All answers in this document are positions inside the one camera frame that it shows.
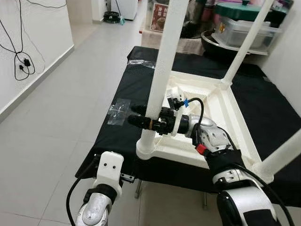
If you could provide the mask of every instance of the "box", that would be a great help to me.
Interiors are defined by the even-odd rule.
[[[253,22],[243,20],[232,20],[220,16],[215,33],[212,37],[220,44],[232,47],[240,47]],[[273,40],[282,32],[279,28],[269,27],[269,22],[264,22],[250,49],[267,51]]]

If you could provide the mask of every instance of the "black cable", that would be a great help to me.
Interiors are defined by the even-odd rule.
[[[46,61],[41,53],[41,51],[38,49],[38,47],[34,44],[34,42],[31,40],[29,34],[27,33],[26,29],[25,29],[25,26],[24,26],[24,22],[23,22],[23,19],[21,18],[21,23],[22,23],[22,26],[23,26],[23,32],[26,34],[27,38],[29,39],[29,41],[31,42],[31,44],[34,46],[34,48],[36,49],[36,51],[39,53],[39,55],[41,56],[43,62],[44,62],[44,67],[43,67],[43,70],[41,72],[37,72],[37,73],[43,73],[45,68],[46,68]]]
[[[67,215],[68,215],[68,218],[70,220],[70,223],[72,226],[75,226],[75,223],[74,223],[74,220],[72,218],[72,214],[71,214],[71,211],[70,211],[70,197],[71,197],[71,194],[74,190],[74,188],[76,187],[76,185],[79,183],[79,181],[82,179],[82,177],[90,170],[91,167],[93,167],[97,162],[99,161],[99,158],[94,158],[92,160],[92,162],[87,166],[87,168],[79,175],[79,177],[76,179],[76,181],[73,183],[73,185],[71,186],[68,194],[67,194],[67,198],[66,198],[66,209],[67,209]]]
[[[202,101],[200,98],[198,98],[198,97],[189,99],[189,100],[188,100],[188,103],[190,103],[190,102],[192,102],[192,101],[195,101],[195,100],[199,101],[199,103],[201,104],[201,116],[200,116],[199,121],[198,121],[198,125],[201,126],[201,122],[202,122],[203,115],[204,115],[204,103],[203,103],[203,101]]]
[[[218,126],[217,128],[220,128],[221,130],[223,130],[223,131],[226,133],[227,138],[228,138],[228,140],[230,141],[230,144],[232,145],[234,151],[237,151],[237,148],[236,148],[236,146],[234,145],[234,142],[233,142],[233,140],[231,139],[229,133],[228,133],[226,130],[224,130],[223,128],[219,127],[219,126]]]
[[[38,5],[38,6],[42,6],[42,7],[45,7],[45,8],[62,8],[62,7],[65,7],[67,5],[67,2],[62,5],[62,6],[44,6],[42,4],[39,4],[39,3],[36,3],[36,2],[32,2],[32,1],[29,1],[29,0],[26,0],[27,2],[31,3],[31,4],[34,4],[34,5]]]
[[[121,16],[121,12],[120,12],[120,9],[119,9],[118,2],[117,2],[117,0],[115,0],[115,1],[116,1],[116,5],[117,5],[117,8],[118,8],[119,15]]]
[[[3,22],[2,22],[1,20],[0,20],[0,24],[1,24],[1,26],[2,26],[2,28],[3,28],[3,30],[4,30],[4,32],[6,33],[6,35],[7,35],[7,37],[8,37],[8,39],[9,39],[9,41],[10,41],[10,43],[11,43],[11,45],[12,45],[12,47],[13,47],[14,50],[12,51],[12,50],[10,50],[10,49],[4,47],[4,46],[1,45],[1,44],[0,44],[0,46],[1,46],[3,49],[5,49],[5,50],[7,50],[7,51],[12,52],[12,53],[15,54],[15,58],[14,58],[14,77],[15,77],[15,79],[16,79],[17,81],[23,81],[23,80],[27,79],[27,78],[29,77],[29,75],[34,74],[35,71],[36,71],[36,69],[35,69],[34,63],[33,63],[33,61],[32,61],[32,58],[31,58],[27,53],[23,52],[24,44],[23,44],[23,32],[22,32],[23,21],[22,21],[22,4],[21,4],[21,0],[19,0],[19,5],[20,5],[20,11],[19,11],[20,13],[19,13],[19,15],[20,15],[20,33],[21,33],[20,39],[21,39],[21,50],[20,50],[20,51],[17,51],[17,50],[16,50],[16,48],[15,48],[15,46],[14,46],[14,43],[13,43],[13,41],[12,41],[12,39],[11,39],[9,33],[7,32],[7,30],[6,30],[6,28],[5,28],[4,24],[3,24]],[[30,72],[30,71],[29,71],[28,65],[25,65],[25,62],[22,61],[22,60],[19,58],[19,54],[25,54],[25,55],[28,56],[28,58],[30,59],[30,62],[31,62],[30,65],[32,65],[32,67],[33,67],[33,72]],[[27,70],[28,70],[28,72],[26,72],[26,71],[24,71],[24,69],[21,69],[21,68],[20,68],[25,74],[27,74],[27,76],[24,77],[24,78],[22,78],[22,79],[18,79],[18,78],[16,77],[16,58],[17,58],[22,64],[24,64],[24,65],[27,67]]]
[[[283,212],[285,213],[285,216],[288,220],[288,223],[290,226],[294,226],[294,222],[293,219],[288,211],[288,209],[286,208],[285,204],[283,203],[283,201],[279,198],[279,196],[274,192],[274,190],[267,184],[265,183],[259,176],[257,176],[256,174],[254,174],[252,171],[238,165],[238,164],[232,164],[234,168],[237,168],[249,175],[251,175],[253,178],[255,178],[256,180],[258,180],[273,196],[274,198],[278,201],[280,207],[282,208]]]

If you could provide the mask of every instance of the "black tablecloth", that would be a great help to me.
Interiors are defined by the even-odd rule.
[[[156,49],[134,47],[128,60],[155,62],[157,54]],[[228,63],[204,56],[177,53],[173,70],[221,79],[228,67]],[[153,73],[154,69],[143,65],[128,65],[112,104],[116,103],[118,98],[129,99],[131,104],[147,104]],[[262,159],[301,128],[301,118],[276,86],[266,81],[265,74],[258,66],[242,64],[231,88]],[[109,115],[105,118],[96,142],[76,176],[87,167],[95,153],[114,151],[124,156],[122,172],[125,174],[145,181],[215,192],[207,169],[157,157],[147,161],[137,158],[136,142],[141,137],[142,130],[128,124],[127,121],[122,126],[109,125],[108,120]],[[92,170],[85,178],[95,175],[96,170]],[[275,175],[271,187],[286,205],[301,207],[300,156]]]

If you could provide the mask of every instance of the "green lid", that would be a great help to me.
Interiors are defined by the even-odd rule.
[[[229,17],[232,20],[254,21],[261,7],[248,5],[248,2],[248,0],[243,0],[243,3],[218,3],[215,8],[215,13]]]

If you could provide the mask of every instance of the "red tag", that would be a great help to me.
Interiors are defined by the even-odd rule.
[[[201,145],[201,144],[199,144],[199,145],[196,147],[196,150],[197,150],[198,153],[200,153],[201,155],[204,154],[204,152],[205,152],[206,149],[207,149],[207,148],[206,148],[204,145]]]

